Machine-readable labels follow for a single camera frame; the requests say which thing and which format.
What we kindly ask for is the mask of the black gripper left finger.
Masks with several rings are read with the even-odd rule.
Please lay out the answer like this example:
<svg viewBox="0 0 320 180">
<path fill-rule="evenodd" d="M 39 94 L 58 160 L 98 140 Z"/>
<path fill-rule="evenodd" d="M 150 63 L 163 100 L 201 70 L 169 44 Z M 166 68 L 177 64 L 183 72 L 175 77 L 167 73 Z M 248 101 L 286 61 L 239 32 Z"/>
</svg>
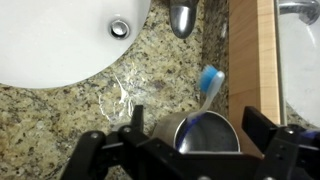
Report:
<svg viewBox="0 0 320 180">
<path fill-rule="evenodd" d="M 177 151 L 143 133 L 143 111 L 136 105 L 130 123 L 108 135 L 85 132 L 61 180 L 104 180 L 114 166 L 121 166 L 133 180 L 186 179 L 185 166 L 174 158 Z"/>
</svg>

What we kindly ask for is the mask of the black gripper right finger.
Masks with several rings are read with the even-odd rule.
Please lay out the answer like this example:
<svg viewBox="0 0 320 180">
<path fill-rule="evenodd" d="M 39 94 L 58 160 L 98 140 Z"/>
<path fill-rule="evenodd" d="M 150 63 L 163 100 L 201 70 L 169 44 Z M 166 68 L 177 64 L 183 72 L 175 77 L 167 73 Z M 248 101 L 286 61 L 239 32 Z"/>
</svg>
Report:
<svg viewBox="0 0 320 180">
<path fill-rule="evenodd" d="M 255 107 L 244 108 L 242 129 L 264 157 L 256 180 L 320 180 L 320 131 L 278 126 Z"/>
</svg>

